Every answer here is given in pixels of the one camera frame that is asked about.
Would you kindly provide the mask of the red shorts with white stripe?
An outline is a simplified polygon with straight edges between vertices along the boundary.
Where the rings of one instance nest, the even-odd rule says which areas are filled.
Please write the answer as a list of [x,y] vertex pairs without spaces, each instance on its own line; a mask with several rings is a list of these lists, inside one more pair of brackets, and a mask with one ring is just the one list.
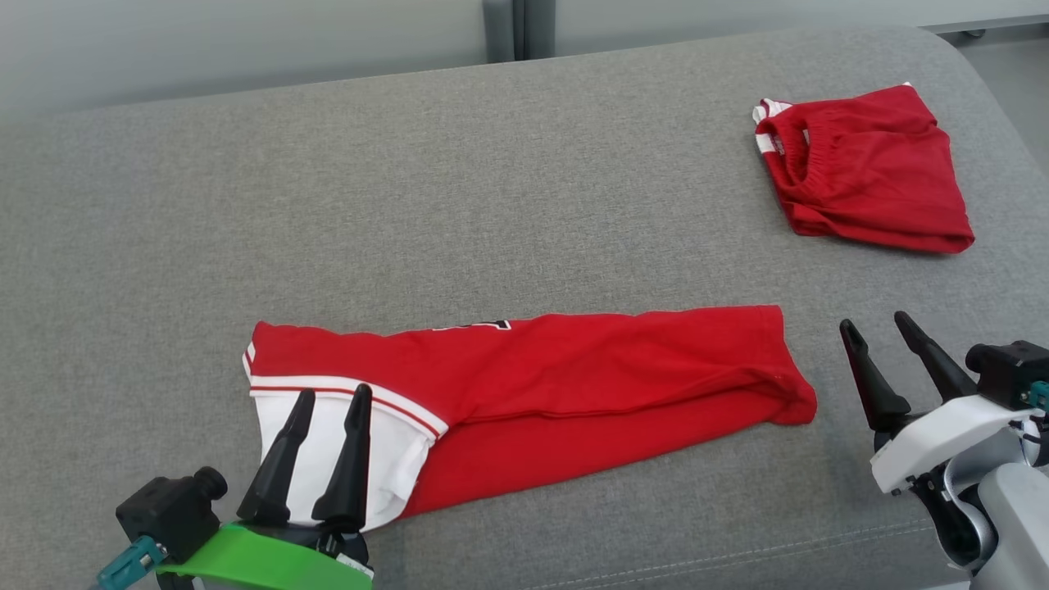
[[951,139],[908,83],[751,111],[784,216],[806,238],[956,255],[975,245]]

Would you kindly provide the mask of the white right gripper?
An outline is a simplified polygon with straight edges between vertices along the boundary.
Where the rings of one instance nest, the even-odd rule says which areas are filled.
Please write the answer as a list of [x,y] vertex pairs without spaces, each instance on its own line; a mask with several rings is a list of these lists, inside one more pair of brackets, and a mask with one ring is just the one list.
[[880,492],[906,488],[917,479],[959,454],[966,452],[1006,429],[1012,422],[1039,417],[1037,408],[1011,410],[977,393],[977,382],[932,339],[906,312],[894,313],[894,321],[907,345],[932,378],[943,406],[909,423],[911,407],[898,395],[870,358],[869,345],[850,319],[842,319],[842,336],[851,374],[870,429],[898,433],[870,459],[870,468]]

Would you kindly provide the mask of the grey fabric sofa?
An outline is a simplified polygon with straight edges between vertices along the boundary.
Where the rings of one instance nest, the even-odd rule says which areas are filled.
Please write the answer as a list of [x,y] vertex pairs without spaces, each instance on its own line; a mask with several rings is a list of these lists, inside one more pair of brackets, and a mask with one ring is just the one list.
[[[951,135],[975,246],[799,238],[752,136],[761,98],[908,82]],[[820,399],[643,463],[401,520],[387,590],[920,590],[960,580],[881,494],[850,318],[914,408],[892,321],[962,359],[1049,345],[1049,178],[938,36],[795,29],[0,125],[0,590],[87,590],[115,508],[200,466],[231,518],[262,455],[252,328],[397,333],[551,312],[782,305]]]

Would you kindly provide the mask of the grey column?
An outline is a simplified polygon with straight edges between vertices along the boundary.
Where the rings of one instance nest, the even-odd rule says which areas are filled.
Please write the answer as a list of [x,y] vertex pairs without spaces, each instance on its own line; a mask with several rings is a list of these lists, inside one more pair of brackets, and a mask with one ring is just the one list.
[[481,0],[481,17],[487,63],[514,62],[514,0]]
[[557,0],[520,0],[522,59],[538,60],[556,55]]

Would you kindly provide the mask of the grey wheeled frame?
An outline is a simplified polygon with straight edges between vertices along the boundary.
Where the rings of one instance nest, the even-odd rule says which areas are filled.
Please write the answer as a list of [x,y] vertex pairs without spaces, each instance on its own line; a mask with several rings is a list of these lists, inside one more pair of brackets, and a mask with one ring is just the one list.
[[1049,26],[1049,12],[1047,14],[1027,16],[1002,16],[1001,18],[986,19],[980,21],[964,21],[944,24],[924,24],[920,28],[938,36],[951,36],[962,34],[968,39],[981,39],[989,30],[1030,30],[1037,26]]

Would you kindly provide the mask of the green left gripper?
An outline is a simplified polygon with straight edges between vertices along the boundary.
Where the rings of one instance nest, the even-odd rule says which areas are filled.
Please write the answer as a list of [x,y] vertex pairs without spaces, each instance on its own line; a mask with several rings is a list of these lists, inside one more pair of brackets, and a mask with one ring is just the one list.
[[311,433],[315,403],[316,393],[311,388],[300,392],[293,403],[237,509],[244,523],[226,524],[193,556],[180,563],[165,561],[155,574],[200,580],[207,589],[372,590],[374,569],[359,534],[366,523],[370,481],[369,384],[356,386],[329,484],[311,512],[325,527],[351,534],[286,526],[293,468]]

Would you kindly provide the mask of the red jersey with white trim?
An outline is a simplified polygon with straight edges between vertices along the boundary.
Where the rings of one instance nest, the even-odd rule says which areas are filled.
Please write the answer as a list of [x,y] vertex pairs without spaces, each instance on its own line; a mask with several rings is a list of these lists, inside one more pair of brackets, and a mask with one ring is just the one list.
[[372,391],[366,530],[557,484],[817,410],[778,305],[559,315],[337,334],[260,322],[241,358],[269,448],[303,389],[291,481],[315,523],[354,392]]

